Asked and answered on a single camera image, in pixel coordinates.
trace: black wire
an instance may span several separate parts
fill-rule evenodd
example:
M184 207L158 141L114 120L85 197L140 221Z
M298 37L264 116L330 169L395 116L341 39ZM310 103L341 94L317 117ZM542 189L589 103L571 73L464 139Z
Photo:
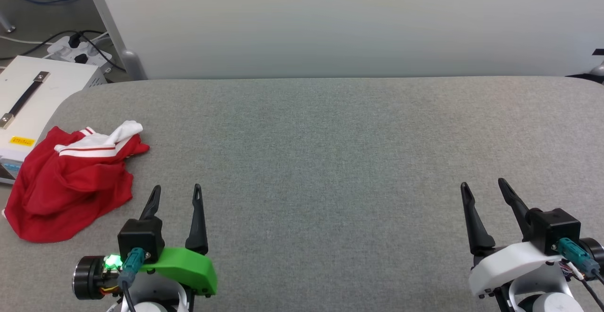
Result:
M43 47L43 46L44 46L46 43L48 43L48 42L49 42L51 39L53 39L53 38L55 38L55 37L57 37L57 36L60 36L60 35L62 35L62 34L64 34L64 33L78 33L78 32L76 32L75 30L65 30L64 32L60 32L60 33L58 33L58 34L54 34L54 35L52 35L52 36L51 36L49 39L47 39L47 40L43 41L42 43L40 43L40 44L36 45L36 46L35 46L35 47L33 47L33 48L31 48L31 49L27 50L26 52L23 52L23 53L22 53L22 54L20 54L20 55L21 55L21 56L27 56L27 55L31 54L32 52L34 52L34 51L38 50L39 48ZM0 60L11 60L11 59L13 59L13 58L15 58L15 57L16 57L16 56L12 56L12 57L9 57L9 58L0 58Z
M122 281L122 291L124 291L124 297L126 298L126 303L128 304L128 310L130 310L130 312L136 312L136 310L134 310L134 303L132 303L132 297L130 297L130 291L128 290L127 285L127 282Z
M108 59L107 56L105 56L103 54L103 52L101 52L101 50L99 48L97 48L97 46L94 45L94 43L91 40L88 39L88 37L82 35L82 38L84 38L88 43L90 43L90 45L92 45L92 47L95 48L99 52L99 55L101 55L109 64L113 65L116 69L126 72L126 69L123 69L123 67L118 67L117 64L115 64L114 62L111 62L111 60Z
M97 30L82 30L80 33L98 33L98 34L102 34L104 32L98 32Z
M602 303L600 298L598 298L598 295L596 295L596 293L594 292L594 289L591 288L591 286L589 286L589 284L587 284L585 279L582 279L579 281L581 282L581 284L583 284L583 286L585 286L585 288L587 289L589 294L591 294L591 297L596 301L596 304L598 304L598 306L600 306L600 310L604 311L604 304Z
M593 273L596 276L596 278L598 278L598 280L600 280L600 282L602 284L604 284L604 278L602 277L602 275L600 275L600 271L593 269L593 270L591 270L591 273Z
M191 290L191 299L189 299L189 312L193 312L195 306L195 292Z
M85 40L86 40L88 43L90 43L90 45L92 45L92 47L93 47L93 48L95 48L95 49L96 49L96 50L99 52L99 54L100 54L100 55L101 55L101 56L102 56L102 57L103 57L103 58L104 58L104 59L105 59L105 60L106 60L106 61L107 61L109 64L113 65L114 67L116 67L117 69L119 69L119 70L121 70L121 71L126 72L126 69L123 69L123 67L118 67L118 65L116 65L114 62L111 62L111 61L110 61L110 59L108 59L108 58L107 58L107 56L105 56L105 55L103 54L103 52L101 52L101 50L99 50L99 48L97 48L97 46L96 46L96 45L95 45L95 44L94 44L94 43L93 43L93 42L92 42L90 39L88 39L88 37L86 37L86 36L84 36L84 35L83 35L83 33L99 33L99 34L103 34L102 32L98 32L98 31L95 31L95 30L84 30L84 31L81 31L81 32L76 32L76 30L65 30L64 32L60 32L60 33L58 33L58 34L54 34L54 35L52 35L52 37L50 37L49 39L47 39L47 40L43 41L42 43L40 43L40 44L36 45L36 46L35 46L35 47L33 47L32 49L29 49L28 51L23 52L23 53L22 53L22 54L20 54L20 55L21 55L21 56L26 56L26 55L28 55L28 54L31 54L32 52L34 52L34 51L38 50L39 48L43 47L43 46L44 46L46 43L48 43L48 42L49 42L51 39L53 39L54 37L57 37L57 36L59 36L59 35L61 35L61 34L64 34L64 33L76 33L76 34L79 34L79 35L80 35L80 37L84 38L84 39L85 39ZM16 57L16 56L9 57L9 58L0 58L0 60L11 60L11 59L13 59L13 58L15 58L15 57Z

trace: gray fabric tabletop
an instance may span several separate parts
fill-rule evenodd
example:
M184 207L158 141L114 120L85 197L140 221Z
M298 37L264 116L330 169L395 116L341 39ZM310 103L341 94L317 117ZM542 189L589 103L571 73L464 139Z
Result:
M109 134L125 120L142 123L151 146L127 161L133 200L52 245L21 241L0 221L2 310L106 310L110 298L76 300L74 266L117 251L154 185L172 247L184 246L202 187L218 295L197 311L497 311L494 298L470 295L463 181L498 245L521 239L498 177L604 243L604 88L586 80L127 82L72 95L47 130Z

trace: green led light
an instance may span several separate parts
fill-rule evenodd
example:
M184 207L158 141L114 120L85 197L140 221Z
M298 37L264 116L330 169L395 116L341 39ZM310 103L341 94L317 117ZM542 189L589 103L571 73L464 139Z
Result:
M119 254L111 254L105 260L105 268L110 270L118 270L121 266L121 257Z

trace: red cloth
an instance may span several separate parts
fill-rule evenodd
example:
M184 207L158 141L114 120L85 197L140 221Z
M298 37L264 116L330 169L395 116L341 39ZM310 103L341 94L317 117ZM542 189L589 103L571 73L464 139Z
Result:
M124 159L148 151L149 146L135 134L118 148L69 149L78 156L55 151L58 144L68 146L93 133L86 131L68 134L54 127L25 158L4 211L21 239L32 243L71 239L132 198L133 176L126 171ZM111 148L115 155L106 156ZM101 157L95 156L99 149L105 152Z

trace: white stripe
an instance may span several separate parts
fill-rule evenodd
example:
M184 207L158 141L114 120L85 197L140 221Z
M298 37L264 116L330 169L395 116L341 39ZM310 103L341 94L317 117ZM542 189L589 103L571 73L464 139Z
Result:
M117 153L124 148L125 144L130 141L131 136L117 145L115 145L115 149L105 149L102 151L74 151L74 150L63 150L59 152L59 156L69 155L75 157L114 157ZM104 146L86 146L86 147L78 147L78 149L96 149L96 148L110 148L112 146L104 145Z
M63 146L61 144L58 144L58 146L61 146L60 150L58 150L58 152L62 151L63 149L98 149L98 148L115 148L114 145L112 144L100 144L99 146L78 146L78 147L69 147L69 146Z

